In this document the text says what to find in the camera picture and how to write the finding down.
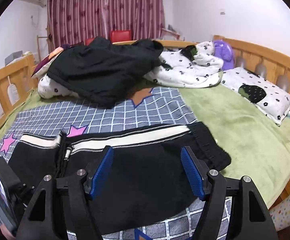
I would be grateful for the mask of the maroon curtain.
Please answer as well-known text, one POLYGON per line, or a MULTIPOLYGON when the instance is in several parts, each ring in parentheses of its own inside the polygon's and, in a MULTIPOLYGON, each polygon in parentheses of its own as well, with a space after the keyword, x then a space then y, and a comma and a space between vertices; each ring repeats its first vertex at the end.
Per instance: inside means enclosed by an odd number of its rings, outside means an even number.
POLYGON ((131 30, 132 39, 158 38, 165 28, 163 0, 47 0, 52 47, 131 30))

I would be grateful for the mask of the wooden bed frame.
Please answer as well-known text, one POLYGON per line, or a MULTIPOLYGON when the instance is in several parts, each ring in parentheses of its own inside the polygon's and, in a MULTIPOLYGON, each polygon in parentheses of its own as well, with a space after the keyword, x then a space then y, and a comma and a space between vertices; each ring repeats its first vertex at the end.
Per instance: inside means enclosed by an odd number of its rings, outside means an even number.
MULTIPOLYGON (((290 83, 289 56, 245 41, 227 39, 227 42, 232 46, 236 56, 246 60, 249 70, 255 70, 257 64, 262 64, 267 69, 269 81, 275 82, 280 76, 286 76, 290 83)), ((34 69, 33 55, 19 58, 0 69, 0 101, 3 108, 3 115, 0 117, 0 139, 5 133, 6 126, 13 122, 17 111, 24 109, 25 106, 36 106, 34 97, 37 81, 31 79, 34 69)), ((257 187, 268 206, 290 194, 290 118, 286 118, 280 126, 277 126, 250 103, 224 86, 182 89, 180 93, 197 117, 201 118, 204 113, 207 114, 204 118, 207 126, 221 146, 233 156, 234 166, 227 169, 227 175, 235 176, 243 171, 255 175, 258 179, 257 187), (281 136, 280 142, 284 144, 284 149, 274 151, 263 166, 244 161, 242 155, 235 150, 234 139, 227 139, 221 135, 223 130, 230 127, 229 114, 234 111, 234 103, 241 103, 248 115, 253 117, 249 124, 253 134, 266 128, 271 135, 281 136)))

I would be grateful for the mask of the purple plush toy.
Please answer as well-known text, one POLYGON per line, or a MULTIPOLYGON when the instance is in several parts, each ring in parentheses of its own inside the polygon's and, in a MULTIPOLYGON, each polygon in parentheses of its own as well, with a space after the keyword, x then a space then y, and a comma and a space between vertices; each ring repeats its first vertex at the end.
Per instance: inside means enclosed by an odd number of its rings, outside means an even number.
POLYGON ((222 70, 233 69, 235 55, 232 47, 223 40, 214 40, 214 56, 223 60, 222 70))

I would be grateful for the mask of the green bed sheet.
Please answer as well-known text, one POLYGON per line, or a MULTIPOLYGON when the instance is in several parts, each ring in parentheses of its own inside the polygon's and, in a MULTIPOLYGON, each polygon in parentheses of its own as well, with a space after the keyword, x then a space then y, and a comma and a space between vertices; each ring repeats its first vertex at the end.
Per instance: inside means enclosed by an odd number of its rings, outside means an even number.
MULTIPOLYGON (((18 141, 24 132, 55 136, 60 130, 68 132, 71 126, 83 128, 86 133, 98 133, 160 123, 191 124, 195 121, 201 121, 207 126, 204 121, 207 114, 204 113, 201 118, 197 117, 182 97, 181 90, 182 88, 156 87, 139 105, 135 106, 131 100, 125 100, 112 109, 97 108, 86 100, 75 98, 43 100, 35 90, 36 106, 25 106, 17 111, 13 122, 6 126, 0 139, 0 156, 10 158, 15 148, 15 145, 11 144, 7 150, 2 150, 3 140, 12 136, 14 141, 18 141)), ((234 139, 235 150, 242 155, 244 161, 263 166, 274 151, 282 150, 285 146, 280 142, 279 134, 271 135, 266 128, 253 134, 249 126, 252 120, 253 117, 248 115, 241 103, 234 103, 234 111, 229 114, 230 127, 223 130, 221 135, 227 139, 234 139)), ((221 146, 218 139, 215 136, 214 138, 221 146)), ((248 171, 235 176, 227 175, 227 169, 234 166, 234 158, 228 150, 226 151, 231 157, 231 165, 224 170, 224 174, 232 178, 248 175, 256 184, 258 179, 248 171)))

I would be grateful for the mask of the black pants white stripe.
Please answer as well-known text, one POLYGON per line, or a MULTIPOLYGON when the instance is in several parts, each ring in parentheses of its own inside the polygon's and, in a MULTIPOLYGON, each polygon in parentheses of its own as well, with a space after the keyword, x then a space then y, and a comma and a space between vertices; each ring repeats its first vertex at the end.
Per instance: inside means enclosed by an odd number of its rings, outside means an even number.
POLYGON ((67 177, 95 161, 110 146, 114 160, 92 213, 103 235, 154 224, 194 202, 180 154, 189 146, 210 169, 221 171, 230 155, 202 122, 158 124, 109 133, 56 137, 24 133, 8 161, 28 186, 50 174, 67 177))

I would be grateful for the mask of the black garment pile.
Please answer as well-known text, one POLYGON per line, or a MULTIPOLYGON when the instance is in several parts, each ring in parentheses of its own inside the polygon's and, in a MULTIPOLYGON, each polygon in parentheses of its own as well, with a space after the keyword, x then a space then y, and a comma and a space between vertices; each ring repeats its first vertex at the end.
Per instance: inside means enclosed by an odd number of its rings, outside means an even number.
POLYGON ((47 76, 102 108, 124 100, 143 76, 160 66, 163 45, 142 39, 112 44, 96 37, 88 46, 68 48, 50 65, 47 76))

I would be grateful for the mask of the white flower print bolster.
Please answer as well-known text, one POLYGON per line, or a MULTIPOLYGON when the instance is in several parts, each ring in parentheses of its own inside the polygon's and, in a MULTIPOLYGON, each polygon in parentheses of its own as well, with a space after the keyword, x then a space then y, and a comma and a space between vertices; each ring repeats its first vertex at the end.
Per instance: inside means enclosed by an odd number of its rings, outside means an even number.
POLYGON ((78 98, 78 94, 67 89, 61 84, 57 83, 47 75, 42 77, 38 82, 37 92, 43 99, 51 99, 56 96, 74 96, 78 98))

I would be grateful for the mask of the colourful patterned pillow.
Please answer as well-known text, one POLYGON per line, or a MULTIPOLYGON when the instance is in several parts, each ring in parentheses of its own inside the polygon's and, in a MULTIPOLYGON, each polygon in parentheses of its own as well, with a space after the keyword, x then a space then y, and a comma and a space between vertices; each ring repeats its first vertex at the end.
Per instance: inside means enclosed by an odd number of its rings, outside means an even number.
POLYGON ((31 76, 32 79, 37 78, 39 79, 40 77, 44 76, 52 62, 56 59, 56 57, 62 53, 64 50, 67 50, 70 48, 69 44, 63 44, 56 49, 54 49, 50 54, 48 54, 39 64, 36 65, 33 74, 31 76))

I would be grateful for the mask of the white flower print pillow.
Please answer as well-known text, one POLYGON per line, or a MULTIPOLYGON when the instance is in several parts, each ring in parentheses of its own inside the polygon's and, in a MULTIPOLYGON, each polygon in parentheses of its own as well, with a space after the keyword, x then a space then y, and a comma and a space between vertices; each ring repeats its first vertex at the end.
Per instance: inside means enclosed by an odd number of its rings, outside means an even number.
POLYGON ((223 72, 221 84, 253 103, 278 126, 290 111, 289 93, 243 67, 223 72))

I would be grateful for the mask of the white flower print quilt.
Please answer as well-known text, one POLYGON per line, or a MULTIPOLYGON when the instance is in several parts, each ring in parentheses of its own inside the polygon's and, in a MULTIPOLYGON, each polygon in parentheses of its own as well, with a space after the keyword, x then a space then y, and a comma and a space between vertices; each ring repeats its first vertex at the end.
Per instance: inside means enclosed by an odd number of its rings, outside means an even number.
POLYGON ((224 61, 214 56, 213 42, 205 41, 178 51, 163 51, 161 64, 144 78, 161 86, 208 88, 220 83, 224 61))

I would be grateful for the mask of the grey grid star blanket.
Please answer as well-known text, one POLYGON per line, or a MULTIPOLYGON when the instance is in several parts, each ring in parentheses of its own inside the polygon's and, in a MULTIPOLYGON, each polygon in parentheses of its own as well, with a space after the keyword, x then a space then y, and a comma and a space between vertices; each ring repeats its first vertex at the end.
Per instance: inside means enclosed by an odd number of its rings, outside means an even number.
POLYGON ((67 137, 66 174, 84 168, 109 145, 114 162, 93 203, 108 239, 133 239, 134 228, 153 239, 186 239, 203 203, 192 193, 180 160, 189 146, 211 169, 230 156, 197 121, 177 89, 156 87, 139 103, 101 109, 85 100, 55 102, 22 111, 0 140, 0 157, 34 188, 56 173, 61 135, 67 137))

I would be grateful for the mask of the red chair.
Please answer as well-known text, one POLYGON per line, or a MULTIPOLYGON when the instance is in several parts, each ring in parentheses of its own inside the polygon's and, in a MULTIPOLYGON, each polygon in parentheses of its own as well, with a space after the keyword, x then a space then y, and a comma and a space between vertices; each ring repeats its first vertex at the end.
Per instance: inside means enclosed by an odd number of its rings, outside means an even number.
POLYGON ((84 45, 90 47, 108 47, 111 45, 130 45, 132 40, 131 30, 112 30, 109 39, 102 36, 90 37, 84 40, 84 45))

